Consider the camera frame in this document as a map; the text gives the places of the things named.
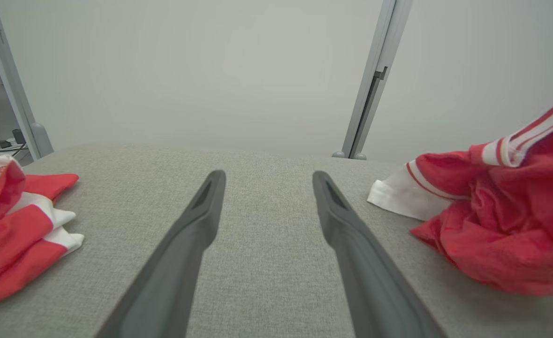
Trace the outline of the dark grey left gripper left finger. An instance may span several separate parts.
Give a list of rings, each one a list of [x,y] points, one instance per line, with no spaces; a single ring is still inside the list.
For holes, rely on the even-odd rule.
[[[210,172],[98,332],[99,338],[183,338],[205,250],[218,233],[226,173]]]

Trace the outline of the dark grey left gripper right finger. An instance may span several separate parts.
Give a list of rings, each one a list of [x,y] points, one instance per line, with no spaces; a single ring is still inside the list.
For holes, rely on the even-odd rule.
[[[443,338],[444,332],[332,178],[312,175],[323,236],[334,250],[358,338]]]

